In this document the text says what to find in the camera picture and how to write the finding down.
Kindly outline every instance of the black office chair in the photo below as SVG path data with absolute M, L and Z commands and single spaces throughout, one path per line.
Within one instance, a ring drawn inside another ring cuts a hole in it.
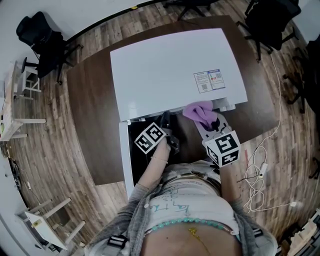
M 211 8 L 211 4 L 217 2 L 218 0 L 176 0 L 176 1 L 168 1 L 163 6 L 164 8 L 168 8 L 168 6 L 184 6 L 184 10 L 180 13 L 178 17 L 178 21 L 186 14 L 190 9 L 196 11 L 200 16 L 205 17 L 205 14 L 199 10 L 198 6 L 206 6 L 206 9 L 209 11 Z
M 247 9 L 245 10 L 244 14 L 245 16 L 248 16 L 249 11 L 251 10 L 252 6 L 254 6 L 255 3 L 258 3 L 259 0 L 251 0 Z M 299 4 L 299 0 L 292 0 L 292 2 L 296 3 L 297 5 Z
M 68 50 L 67 42 L 64 40 L 61 32 L 53 31 L 50 28 L 41 11 L 31 18 L 28 16 L 24 17 L 16 28 L 16 34 L 21 42 L 30 46 L 36 54 L 40 55 L 39 63 L 36 66 L 38 77 L 43 78 L 58 67 L 56 82 L 60 85 L 62 84 L 60 75 L 63 64 L 66 63 L 73 67 L 67 61 L 67 57 L 77 48 L 83 48 L 82 45 L 78 44 L 76 47 Z M 35 66 L 34 63 L 28 62 L 25 65 Z
M 261 45 L 264 44 L 268 53 L 273 52 L 273 48 L 280 50 L 282 44 L 289 39 L 296 37 L 295 30 L 282 39 L 282 32 L 288 22 L 301 13 L 297 2 L 292 0 L 260 0 L 250 10 L 245 18 L 245 24 L 238 21 L 236 24 L 245 28 L 250 35 L 245 36 L 246 40 L 254 40 L 258 52 L 259 62 L 261 60 Z
M 301 63 L 303 74 L 294 73 L 295 79 L 284 75 L 284 79 L 289 79 L 290 82 L 298 89 L 298 93 L 293 100 L 288 100 L 288 104 L 294 104 L 300 97 L 302 101 L 302 108 L 300 112 L 305 113 L 305 99 L 310 108 L 316 115 L 320 113 L 319 95 L 320 95 L 320 35 L 315 41 L 310 41 L 306 47 L 308 57 L 304 55 L 300 48 L 296 51 L 300 56 L 294 56 L 292 59 Z

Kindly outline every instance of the dark wooden table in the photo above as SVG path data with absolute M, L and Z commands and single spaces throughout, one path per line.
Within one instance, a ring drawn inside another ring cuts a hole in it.
M 229 16 L 190 19 L 159 26 L 123 39 L 87 58 L 67 73 L 71 112 L 80 147 L 96 185 L 124 180 L 119 138 L 119 112 L 110 52 L 146 39 L 198 29 L 222 28 L 239 66 L 248 102 L 224 112 L 241 143 L 274 128 L 273 102 L 254 53 Z M 193 121 L 177 115 L 180 154 L 174 161 L 194 162 L 206 152 Z

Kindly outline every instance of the label sticker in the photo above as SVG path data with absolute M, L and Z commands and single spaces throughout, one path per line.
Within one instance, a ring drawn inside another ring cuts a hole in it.
M 206 93 L 226 87 L 220 69 L 194 73 L 193 75 L 199 93 Z
M 225 83 L 221 75 L 220 69 L 208 71 L 208 76 L 213 90 L 225 88 Z

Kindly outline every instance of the white wall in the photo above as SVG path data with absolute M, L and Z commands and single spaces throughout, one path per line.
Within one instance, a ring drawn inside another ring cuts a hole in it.
M 9 63 L 28 57 L 37 58 L 29 46 L 20 42 L 16 28 L 25 16 L 46 13 L 53 29 L 69 39 L 90 25 L 146 0 L 2 0 L 0 2 L 0 80 L 4 80 Z
M 293 21 L 308 43 L 320 34 L 320 0 L 303 0 L 302 3 L 301 13 Z
M 0 246 L 8 256 L 49 256 L 16 221 L 15 213 L 26 205 L 15 185 L 9 161 L 0 153 Z

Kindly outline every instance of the gray cardigan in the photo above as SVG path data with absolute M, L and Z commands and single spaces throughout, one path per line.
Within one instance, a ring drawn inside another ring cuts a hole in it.
M 85 248 L 85 255 L 116 256 L 120 250 L 113 250 L 112 246 L 107 245 L 108 239 L 111 236 L 124 235 L 128 239 L 126 247 L 129 247 L 130 256 L 139 256 L 149 223 L 149 214 L 145 205 L 160 192 L 162 184 L 159 182 L 160 180 L 150 189 L 137 184 L 127 206 L 123 207 L 117 216 L 92 239 Z M 239 226 L 242 255 L 274 256 L 278 246 L 276 239 L 244 212 L 240 198 L 231 202 L 230 205 Z

